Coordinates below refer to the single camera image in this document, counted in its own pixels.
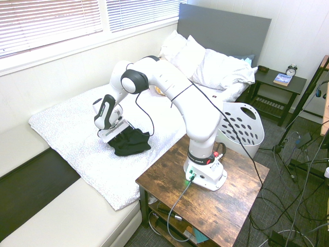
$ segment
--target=window blinds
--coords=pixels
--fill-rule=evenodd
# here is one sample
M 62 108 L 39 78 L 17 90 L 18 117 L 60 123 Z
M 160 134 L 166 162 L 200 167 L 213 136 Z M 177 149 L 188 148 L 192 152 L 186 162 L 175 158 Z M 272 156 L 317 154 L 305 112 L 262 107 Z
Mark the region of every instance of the window blinds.
M 107 0 L 112 32 L 177 17 L 183 0 Z
M 101 30 L 97 0 L 0 0 L 0 57 Z

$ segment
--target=wooden table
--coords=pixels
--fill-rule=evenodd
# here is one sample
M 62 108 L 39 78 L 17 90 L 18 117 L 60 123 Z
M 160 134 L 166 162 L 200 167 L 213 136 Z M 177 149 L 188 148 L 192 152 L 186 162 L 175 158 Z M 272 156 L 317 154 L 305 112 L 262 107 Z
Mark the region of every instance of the wooden table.
M 188 146 L 189 138 L 185 135 L 136 180 L 140 187 L 144 225 L 148 224 L 149 216 L 148 192 L 171 208 L 186 188 L 188 181 L 183 164 Z M 222 188 L 212 192 L 192 183 L 174 208 L 184 219 L 182 223 L 171 219 L 174 229 L 182 233 L 186 225 L 192 225 L 210 239 L 189 246 L 233 246 L 261 188 L 250 158 L 227 149 L 221 163 L 228 173 Z M 256 166 L 262 180 L 265 180 L 269 169 L 258 163 Z M 185 246 L 166 236 L 166 231 L 161 233 L 175 246 Z
M 278 121 L 278 126 L 281 126 L 297 95 L 300 95 L 302 93 L 306 83 L 306 79 L 298 76 L 293 76 L 289 85 L 283 86 L 273 82 L 278 74 L 285 73 L 273 69 L 269 69 L 267 73 L 258 71 L 255 74 L 255 84 L 250 86 L 249 93 L 245 102 L 255 107 L 261 115 Z M 291 93 L 289 102 L 283 103 L 259 95 L 258 91 L 260 89 L 260 86 L 263 84 Z

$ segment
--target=gray headboard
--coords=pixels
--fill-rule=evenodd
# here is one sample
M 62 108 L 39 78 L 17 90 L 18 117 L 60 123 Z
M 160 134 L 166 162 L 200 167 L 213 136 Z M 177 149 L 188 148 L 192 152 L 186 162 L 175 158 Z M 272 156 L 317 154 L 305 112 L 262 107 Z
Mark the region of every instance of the gray headboard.
M 257 66 L 271 19 L 180 4 L 177 32 L 228 56 L 255 55 Z

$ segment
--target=book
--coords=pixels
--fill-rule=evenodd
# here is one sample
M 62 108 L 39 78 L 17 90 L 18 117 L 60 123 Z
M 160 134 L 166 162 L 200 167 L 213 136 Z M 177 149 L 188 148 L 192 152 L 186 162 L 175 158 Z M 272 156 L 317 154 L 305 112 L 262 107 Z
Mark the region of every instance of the book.
M 274 79 L 274 83 L 288 86 L 289 82 L 291 81 L 292 76 L 284 75 L 284 74 L 278 74 L 277 77 Z
M 192 227 L 188 226 L 186 228 L 186 231 L 189 232 L 190 234 L 192 234 L 195 237 L 195 241 L 196 241 L 195 243 L 196 244 L 197 243 L 202 243 L 202 242 L 207 241 L 209 239 L 194 227 L 192 228 Z

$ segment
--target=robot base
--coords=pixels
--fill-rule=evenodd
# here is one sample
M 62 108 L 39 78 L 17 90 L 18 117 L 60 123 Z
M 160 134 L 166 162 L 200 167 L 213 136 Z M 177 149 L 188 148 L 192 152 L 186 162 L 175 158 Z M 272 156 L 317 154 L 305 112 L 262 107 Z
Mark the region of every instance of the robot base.
M 221 188 L 227 178 L 227 172 L 218 160 L 209 165 L 198 165 L 187 158 L 184 163 L 184 172 L 186 180 L 190 181 L 190 177 L 195 173 L 193 183 L 212 191 Z

